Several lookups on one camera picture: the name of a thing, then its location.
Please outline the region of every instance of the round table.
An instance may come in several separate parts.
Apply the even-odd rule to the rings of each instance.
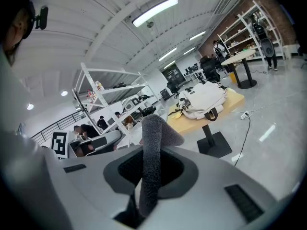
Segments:
[[[253,55],[255,52],[256,52],[255,49],[244,50],[242,52],[237,53],[235,56],[228,58],[227,60],[225,60],[221,63],[222,66],[229,65],[230,68],[234,71],[234,75],[236,77],[236,81],[237,81],[238,87],[240,89],[249,89],[249,88],[254,87],[257,84],[257,81],[252,79],[252,77],[251,77],[250,70],[249,70],[249,67],[248,67],[248,63],[246,62],[246,59],[245,59],[246,57]],[[238,74],[236,73],[236,69],[235,69],[234,65],[232,64],[232,63],[237,62],[239,60],[242,60],[245,71],[248,75],[248,79],[244,80],[242,82],[240,82]]]

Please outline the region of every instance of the desk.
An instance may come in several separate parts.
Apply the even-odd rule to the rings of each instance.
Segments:
[[[232,90],[227,90],[227,99],[223,104],[224,110],[219,113],[217,120],[228,115],[243,103],[243,95]],[[168,113],[173,112],[176,108],[176,105],[171,106]],[[211,123],[211,121],[208,119],[189,119],[185,117],[184,114],[178,119],[172,118],[173,116],[175,116],[175,114],[168,117],[167,123],[181,135],[190,133],[199,128],[203,129],[206,138],[197,141],[200,153],[220,158],[232,152],[221,132],[212,135],[209,128],[209,123]]]
[[[197,71],[195,71],[195,72],[193,72],[193,73],[191,73],[189,75],[186,75],[186,77],[191,78],[191,80],[194,82],[194,80],[197,79],[197,77],[198,77],[197,76],[198,73],[200,73],[203,76],[204,80],[206,79],[205,75],[203,74],[203,69],[199,69],[199,70],[197,70]]]
[[[249,89],[249,88],[254,87],[257,84],[257,81],[252,79],[252,77],[251,77],[250,70],[249,70],[249,67],[248,67],[248,63],[246,62],[246,59],[245,59],[246,57],[253,55],[255,52],[256,52],[255,49],[244,50],[244,51],[237,53],[235,56],[232,56],[229,59],[227,59],[227,60],[225,60],[221,63],[222,66],[226,66],[226,65],[229,65],[231,63],[242,60],[245,71],[248,75],[248,80],[244,80],[244,81],[240,82],[239,77],[236,73],[235,67],[231,66],[232,70],[234,71],[236,81],[238,83],[238,87],[240,89]]]

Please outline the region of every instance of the staircase railing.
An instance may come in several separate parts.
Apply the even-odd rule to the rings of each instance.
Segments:
[[[67,117],[62,118],[59,121],[39,131],[37,134],[32,136],[32,139],[36,141],[39,145],[41,145],[51,138],[52,132],[54,130],[63,130],[83,118],[85,118],[85,115],[82,111],[70,114]]]

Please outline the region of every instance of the white backpack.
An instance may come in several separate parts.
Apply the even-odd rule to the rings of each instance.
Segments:
[[[180,109],[184,108],[189,100],[190,105],[182,111],[182,113],[191,119],[202,119],[206,117],[210,121],[215,121],[218,113],[223,111],[222,104],[227,98],[227,91],[218,87],[217,83],[206,82],[205,84],[199,83],[195,85],[191,92],[182,91],[179,93]]]

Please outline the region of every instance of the fluorescent light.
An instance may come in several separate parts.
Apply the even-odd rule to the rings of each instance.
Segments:
[[[171,63],[169,63],[166,67],[164,67],[164,69],[166,69],[166,68],[168,68],[169,66],[171,66],[171,65],[173,65],[174,64],[174,62],[175,62],[175,60],[174,61],[172,61]]]
[[[63,91],[63,92],[61,93],[61,96],[65,96],[65,95],[67,95],[67,94],[68,94],[67,91]]]
[[[197,34],[197,35],[191,37],[191,38],[190,38],[190,41],[193,40],[194,38],[198,37],[198,36],[204,35],[205,32],[206,32],[206,31],[203,31],[202,33],[199,33],[199,34]]]
[[[132,23],[135,27],[139,27],[144,22],[155,16],[156,14],[162,12],[163,10],[168,9],[174,5],[178,4],[178,0],[166,0],[147,10],[145,13],[141,14],[138,18],[136,18]]]
[[[27,109],[28,109],[28,110],[32,110],[33,108],[34,108],[34,105],[31,104],[31,103],[27,106]]]
[[[186,55],[187,53],[189,53],[189,52],[191,52],[192,50],[194,50],[195,49],[195,47],[194,48],[192,48],[192,49],[190,49],[190,50],[188,50],[186,53],[184,53],[183,55]]]
[[[169,51],[168,53],[166,53],[165,55],[163,55],[159,61],[163,60],[165,57],[167,57],[168,55],[170,55],[171,53],[173,53],[177,48],[172,49],[171,51]]]

